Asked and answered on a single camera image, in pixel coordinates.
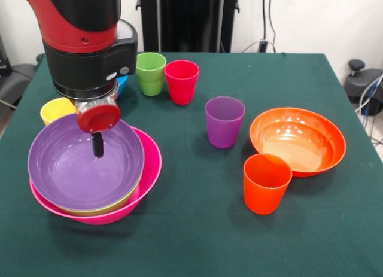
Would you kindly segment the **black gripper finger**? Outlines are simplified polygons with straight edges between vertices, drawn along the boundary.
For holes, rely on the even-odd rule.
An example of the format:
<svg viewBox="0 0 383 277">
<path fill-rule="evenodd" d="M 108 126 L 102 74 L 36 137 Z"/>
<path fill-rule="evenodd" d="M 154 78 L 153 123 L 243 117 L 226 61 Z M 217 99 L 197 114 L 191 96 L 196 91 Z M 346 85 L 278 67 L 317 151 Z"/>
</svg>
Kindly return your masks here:
<svg viewBox="0 0 383 277">
<path fill-rule="evenodd" d="M 104 141 L 101 132 L 95 132 L 92 134 L 92 148 L 93 154 L 97 158 L 101 158 L 104 155 Z"/>
</svg>

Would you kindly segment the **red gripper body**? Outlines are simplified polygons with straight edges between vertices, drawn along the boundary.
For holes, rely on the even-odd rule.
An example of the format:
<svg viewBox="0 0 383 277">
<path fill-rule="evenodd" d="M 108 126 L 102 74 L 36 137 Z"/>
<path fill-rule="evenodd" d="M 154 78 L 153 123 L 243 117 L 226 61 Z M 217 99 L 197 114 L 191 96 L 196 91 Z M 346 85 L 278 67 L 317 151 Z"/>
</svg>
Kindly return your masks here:
<svg viewBox="0 0 383 277">
<path fill-rule="evenodd" d="M 109 130 L 120 120 L 120 109 L 116 104 L 91 105 L 77 110 L 77 123 L 83 132 L 96 133 Z"/>
</svg>

